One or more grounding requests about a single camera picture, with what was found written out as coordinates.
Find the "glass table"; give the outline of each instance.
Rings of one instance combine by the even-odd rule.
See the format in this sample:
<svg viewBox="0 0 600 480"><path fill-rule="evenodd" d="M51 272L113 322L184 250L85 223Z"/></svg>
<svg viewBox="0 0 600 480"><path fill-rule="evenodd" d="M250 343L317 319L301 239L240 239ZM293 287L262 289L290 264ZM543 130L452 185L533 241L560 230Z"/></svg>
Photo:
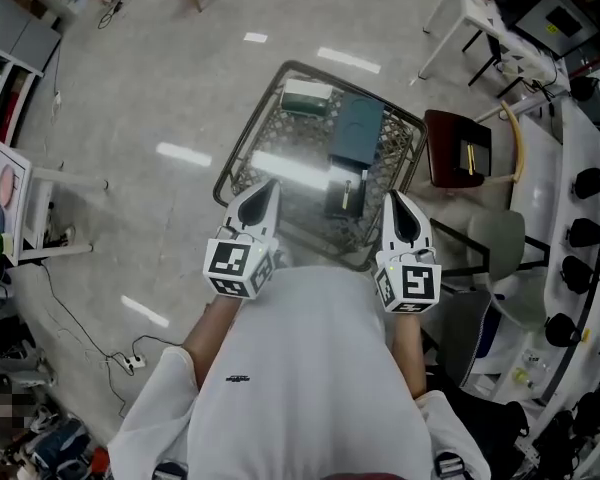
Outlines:
<svg viewBox="0 0 600 480"><path fill-rule="evenodd" d="M289 78L331 85L325 117L291 114L280 108ZM384 105L381 134L368 169L362 217L325 214L326 190L316 180L330 168L329 144L346 92ZM357 271L371 267L380 242L380 215L385 193L405 192L427 142L426 126L409 112L333 75L297 61L285 62L267 87L220 173L213 197L228 202L248 187L272 177L280 181L281 221L278 233L332 261ZM283 166L276 175L257 163L267 153Z"/></svg>

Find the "shirt logo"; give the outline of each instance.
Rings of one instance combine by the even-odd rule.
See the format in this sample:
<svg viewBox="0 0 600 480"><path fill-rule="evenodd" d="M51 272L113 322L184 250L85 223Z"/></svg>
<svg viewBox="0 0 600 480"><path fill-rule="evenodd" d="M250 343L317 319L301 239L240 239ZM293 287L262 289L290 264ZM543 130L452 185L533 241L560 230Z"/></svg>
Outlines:
<svg viewBox="0 0 600 480"><path fill-rule="evenodd" d="M231 375L225 379L227 382L249 382L251 379L248 375Z"/></svg>

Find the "concrete floor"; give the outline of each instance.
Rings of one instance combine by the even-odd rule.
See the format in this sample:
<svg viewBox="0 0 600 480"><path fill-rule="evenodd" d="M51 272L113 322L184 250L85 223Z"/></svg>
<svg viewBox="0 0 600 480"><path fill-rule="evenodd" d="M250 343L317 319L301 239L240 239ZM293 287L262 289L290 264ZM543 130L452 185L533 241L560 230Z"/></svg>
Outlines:
<svg viewBox="0 0 600 480"><path fill-rule="evenodd" d="M422 26L438 0L124 0L111 24L97 29L102 6L89 2L62 41L57 88L62 106L51 120L57 56L37 85L17 147L64 161L64 170L106 178L105 192L57 195L57 218L72 222L94 245L90 254L46 261L56 295L99 346L130 354L141 334L181 341L200 316L211 290L201 269L207 239L223 214L212 198L218 174L269 80L285 60L329 71L422 116L428 108L479 115L497 104L507 82L495 69L473 87L467 82L489 57L486 41L440 58L429 80L418 68L437 41ZM441 22L453 19L453 9ZM266 43L243 41L246 32ZM381 66L378 74L316 53L343 51ZM494 175L511 172L507 123L496 118ZM212 157L209 167L156 154L160 142ZM426 179L423 156L419 177ZM507 204L501 193L487 196ZM447 221L467 206L438 205ZM59 373L52 390L83 418L97 438L116 432L120 402L107 371L69 315L53 301L43 270L14 272L20 311ZM121 303L129 297L169 320L159 327ZM149 368L134 378L112 365L112 382L130 404L163 345L143 341Z"/></svg>

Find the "white desk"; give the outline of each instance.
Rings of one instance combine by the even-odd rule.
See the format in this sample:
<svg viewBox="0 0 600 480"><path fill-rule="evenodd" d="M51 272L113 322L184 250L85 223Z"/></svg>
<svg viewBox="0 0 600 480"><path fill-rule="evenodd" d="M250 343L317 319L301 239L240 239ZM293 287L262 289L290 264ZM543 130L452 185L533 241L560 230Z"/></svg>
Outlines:
<svg viewBox="0 0 600 480"><path fill-rule="evenodd" d="M7 259L17 266L19 261L49 256L64 256L91 252L91 244L68 245L66 247L44 247L44 231L53 183L78 185L106 190L108 182L97 178L75 176L61 171L35 167L20 152L0 142L0 174L5 166L14 171L11 200L4 210L4 233L13 236L13 254ZM31 249L24 249L26 240Z"/></svg>
<svg viewBox="0 0 600 480"><path fill-rule="evenodd" d="M431 26L440 11L450 0L440 0L423 30L430 32ZM542 84L552 83L552 87L558 86L569 90L569 77L566 72L564 60L553 61L551 56L538 49L529 41L523 39L515 32L508 30L500 11L493 0L460 0L461 13L444 38L440 41L431 57L425 62L418 72L420 78L426 78L431 71L431 66L438 54L442 51L451 37L464 23L473 25L486 34L496 38L502 50L503 73L513 77L523 77L529 82L537 80Z"/></svg>

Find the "white adapter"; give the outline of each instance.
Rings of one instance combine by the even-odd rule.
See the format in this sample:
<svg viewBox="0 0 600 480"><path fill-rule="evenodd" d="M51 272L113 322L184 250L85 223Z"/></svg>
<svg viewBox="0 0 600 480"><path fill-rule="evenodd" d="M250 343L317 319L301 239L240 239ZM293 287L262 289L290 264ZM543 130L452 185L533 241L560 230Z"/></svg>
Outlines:
<svg viewBox="0 0 600 480"><path fill-rule="evenodd" d="M135 356L129 356L124 358L124 367L130 373L133 373L134 370L145 368L146 366L147 360L143 355L137 354Z"/></svg>

